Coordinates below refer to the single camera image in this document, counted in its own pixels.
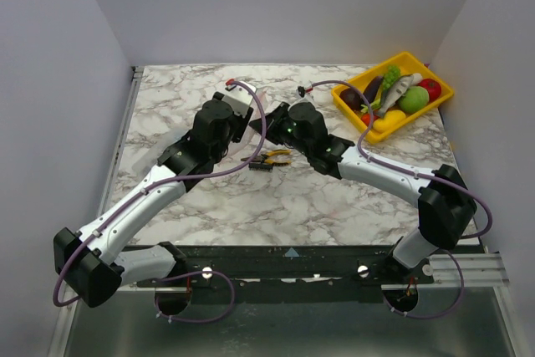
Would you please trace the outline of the grey toy fish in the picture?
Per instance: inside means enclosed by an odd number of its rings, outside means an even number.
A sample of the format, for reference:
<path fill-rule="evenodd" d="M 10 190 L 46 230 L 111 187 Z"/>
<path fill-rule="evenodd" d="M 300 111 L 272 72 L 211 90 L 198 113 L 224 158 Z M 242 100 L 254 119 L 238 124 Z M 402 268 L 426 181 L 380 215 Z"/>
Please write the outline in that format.
<path fill-rule="evenodd" d="M 392 108 L 398 99 L 402 97 L 413 83 L 413 75 L 400 76 L 387 90 L 384 90 L 380 97 L 380 107 L 374 112 L 379 117 L 383 117 Z"/>

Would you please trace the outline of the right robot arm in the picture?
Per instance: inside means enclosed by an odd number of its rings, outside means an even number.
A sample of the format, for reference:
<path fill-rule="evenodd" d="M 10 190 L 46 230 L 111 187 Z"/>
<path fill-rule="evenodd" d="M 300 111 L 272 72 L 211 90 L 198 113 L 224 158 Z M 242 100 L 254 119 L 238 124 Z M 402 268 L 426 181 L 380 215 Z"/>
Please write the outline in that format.
<path fill-rule="evenodd" d="M 304 155 L 325 176 L 357 181 L 388 192 L 418 211 L 419 224 L 402 237 L 385 260 L 385 275 L 403 283 L 433 252 L 453 249 L 476 212 L 458 170 L 443 165 L 421 171 L 388 158 L 365 155 L 352 141 L 328 132 L 323 115 L 309 102 L 280 104 L 250 127 L 274 145 Z"/>

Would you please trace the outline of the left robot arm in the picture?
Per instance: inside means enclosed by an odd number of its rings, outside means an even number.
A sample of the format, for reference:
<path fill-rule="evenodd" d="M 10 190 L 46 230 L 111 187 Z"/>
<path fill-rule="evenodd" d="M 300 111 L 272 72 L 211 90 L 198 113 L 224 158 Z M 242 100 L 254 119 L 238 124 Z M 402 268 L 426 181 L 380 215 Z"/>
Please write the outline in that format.
<path fill-rule="evenodd" d="M 254 92 L 230 86 L 216 92 L 196 112 L 193 126 L 171 137 L 161 152 L 151 151 L 146 175 L 124 198 L 91 223 L 53 238 L 54 268 L 76 297 L 94 308 L 117 289 L 139 280 L 159 278 L 179 284 L 186 270 L 183 256 L 168 243 L 126 252 L 127 243 L 162 209 L 207 178 L 239 142 L 259 99 Z"/>

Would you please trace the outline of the red toy chili pepper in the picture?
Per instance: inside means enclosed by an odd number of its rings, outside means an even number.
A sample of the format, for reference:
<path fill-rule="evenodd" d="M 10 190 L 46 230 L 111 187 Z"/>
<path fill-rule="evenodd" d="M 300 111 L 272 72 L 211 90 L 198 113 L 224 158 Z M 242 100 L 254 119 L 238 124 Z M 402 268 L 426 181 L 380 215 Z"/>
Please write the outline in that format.
<path fill-rule="evenodd" d="M 370 115 L 369 114 L 362 115 L 360 117 L 360 119 L 366 126 L 369 126 L 369 124 L 370 124 Z"/>

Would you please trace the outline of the toy green onion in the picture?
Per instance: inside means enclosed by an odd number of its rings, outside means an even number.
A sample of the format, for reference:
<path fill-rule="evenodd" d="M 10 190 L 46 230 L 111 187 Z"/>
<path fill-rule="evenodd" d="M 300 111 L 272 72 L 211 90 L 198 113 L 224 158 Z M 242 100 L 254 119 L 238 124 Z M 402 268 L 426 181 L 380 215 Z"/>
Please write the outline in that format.
<path fill-rule="evenodd" d="M 415 73 L 415 74 L 412 74 L 413 75 L 413 83 L 411 86 L 415 85 L 416 83 L 418 83 L 419 81 L 422 80 L 422 75 L 421 74 L 418 74 L 418 73 Z M 377 110 L 379 107 L 380 107 L 380 98 L 378 100 L 375 100 L 371 105 L 371 108 L 372 110 Z"/>

